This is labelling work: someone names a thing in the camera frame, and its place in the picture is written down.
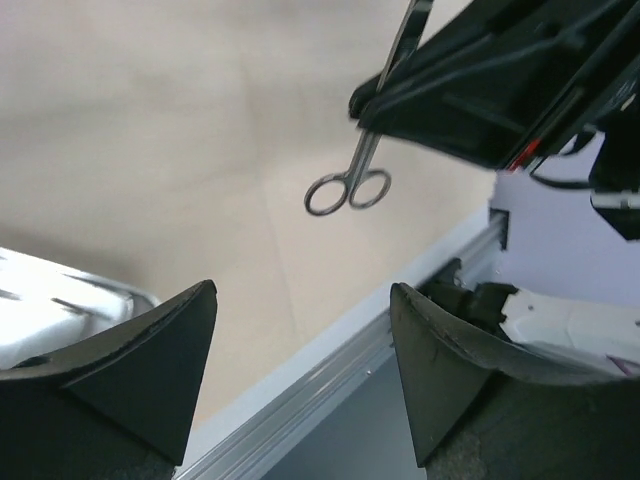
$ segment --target red component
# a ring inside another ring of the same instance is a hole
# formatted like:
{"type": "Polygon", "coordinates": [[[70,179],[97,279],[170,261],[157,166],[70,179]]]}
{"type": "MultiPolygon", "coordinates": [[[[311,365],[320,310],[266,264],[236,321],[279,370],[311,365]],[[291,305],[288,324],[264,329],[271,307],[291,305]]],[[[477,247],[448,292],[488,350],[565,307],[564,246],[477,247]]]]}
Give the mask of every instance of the red component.
{"type": "Polygon", "coordinates": [[[513,162],[511,162],[511,165],[507,167],[507,171],[515,172],[519,167],[522,166],[523,163],[525,163],[527,160],[533,157],[533,154],[535,153],[536,148],[538,148],[538,145],[540,145],[541,141],[542,141],[541,138],[536,138],[529,145],[527,145],[524,148],[524,150],[520,152],[520,155],[518,155],[516,159],[513,162]]]}

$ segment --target white plastic part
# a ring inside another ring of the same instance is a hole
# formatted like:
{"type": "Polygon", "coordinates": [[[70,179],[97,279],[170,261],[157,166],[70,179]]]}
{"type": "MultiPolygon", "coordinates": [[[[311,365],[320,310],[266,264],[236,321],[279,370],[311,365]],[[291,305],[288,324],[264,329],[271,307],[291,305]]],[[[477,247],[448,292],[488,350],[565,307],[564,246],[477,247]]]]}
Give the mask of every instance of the white plastic part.
{"type": "Polygon", "coordinates": [[[0,248],[0,370],[80,342],[158,304],[129,285],[0,248]]]}
{"type": "Polygon", "coordinates": [[[594,208],[612,210],[638,210],[640,209],[640,194],[635,192],[591,192],[591,205],[594,208]]]}
{"type": "Polygon", "coordinates": [[[509,297],[502,330],[515,343],[617,376],[640,375],[640,309],[520,290],[509,297]]]}

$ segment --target scissor finger ring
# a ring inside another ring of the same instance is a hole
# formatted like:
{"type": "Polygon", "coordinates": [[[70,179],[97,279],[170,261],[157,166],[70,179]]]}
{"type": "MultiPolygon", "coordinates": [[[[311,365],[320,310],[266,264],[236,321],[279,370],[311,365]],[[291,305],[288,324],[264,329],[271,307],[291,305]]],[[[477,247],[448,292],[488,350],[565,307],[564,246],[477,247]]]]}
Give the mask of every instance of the scissor finger ring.
{"type": "Polygon", "coordinates": [[[347,183],[345,181],[345,175],[341,173],[332,173],[331,175],[325,175],[322,178],[319,178],[309,187],[307,193],[304,196],[304,206],[307,209],[307,212],[310,215],[316,217],[324,217],[325,215],[331,215],[336,212],[340,207],[342,207],[347,201],[347,197],[349,196],[349,190],[347,189],[347,183]],[[329,183],[339,183],[342,185],[342,195],[336,203],[326,208],[314,208],[311,205],[311,200],[313,196],[316,194],[320,188],[328,185],[329,183]]]}
{"type": "Polygon", "coordinates": [[[382,200],[387,193],[389,193],[390,188],[391,188],[391,175],[389,174],[389,172],[387,172],[386,170],[378,169],[378,168],[369,170],[365,174],[362,181],[358,185],[356,185],[356,187],[353,189],[352,192],[350,192],[349,205],[351,205],[351,208],[355,210],[364,210],[365,208],[372,207],[373,205],[378,203],[380,200],[382,200]],[[374,177],[383,178],[384,183],[382,184],[382,188],[380,189],[380,191],[375,197],[367,200],[366,202],[358,202],[356,200],[356,193],[358,192],[360,187],[365,184],[365,182],[371,180],[374,177]]]}

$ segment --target light wood surface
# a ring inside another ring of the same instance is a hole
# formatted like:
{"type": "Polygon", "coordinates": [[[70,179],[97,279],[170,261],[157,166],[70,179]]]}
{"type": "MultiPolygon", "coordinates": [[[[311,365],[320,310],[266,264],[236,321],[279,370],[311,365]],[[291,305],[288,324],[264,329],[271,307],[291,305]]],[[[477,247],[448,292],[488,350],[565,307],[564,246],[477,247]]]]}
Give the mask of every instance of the light wood surface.
{"type": "MultiPolygon", "coordinates": [[[[437,0],[428,30],[467,0],[437,0]]],[[[388,197],[308,216],[407,0],[4,0],[0,244],[220,310],[196,424],[486,201],[492,175],[383,139],[388,197]]]]}

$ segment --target metal scissors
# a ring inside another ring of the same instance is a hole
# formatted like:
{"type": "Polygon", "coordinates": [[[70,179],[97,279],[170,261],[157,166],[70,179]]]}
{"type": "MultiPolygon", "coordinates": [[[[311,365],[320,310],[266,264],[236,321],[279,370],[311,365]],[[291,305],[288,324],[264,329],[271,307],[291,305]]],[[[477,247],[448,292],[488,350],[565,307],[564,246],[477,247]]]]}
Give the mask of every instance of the metal scissors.
{"type": "MultiPolygon", "coordinates": [[[[376,92],[382,89],[394,67],[418,48],[420,37],[429,18],[432,5],[433,0],[411,0],[409,2],[409,8],[393,42],[387,62],[380,73],[376,92]]],[[[371,159],[373,158],[379,141],[380,135],[363,131],[360,135],[360,140],[358,140],[349,168],[345,172],[325,175],[313,182],[304,196],[304,206],[309,214],[316,217],[331,215],[339,210],[347,201],[351,208],[364,210],[375,205],[385,197],[391,188],[391,174],[384,169],[369,169],[371,159]],[[358,189],[364,182],[375,177],[381,177],[384,182],[380,192],[370,200],[358,202],[355,198],[358,189]],[[342,195],[340,195],[338,201],[330,207],[314,208],[311,205],[313,196],[320,188],[329,183],[341,183],[343,186],[342,195]]]]}

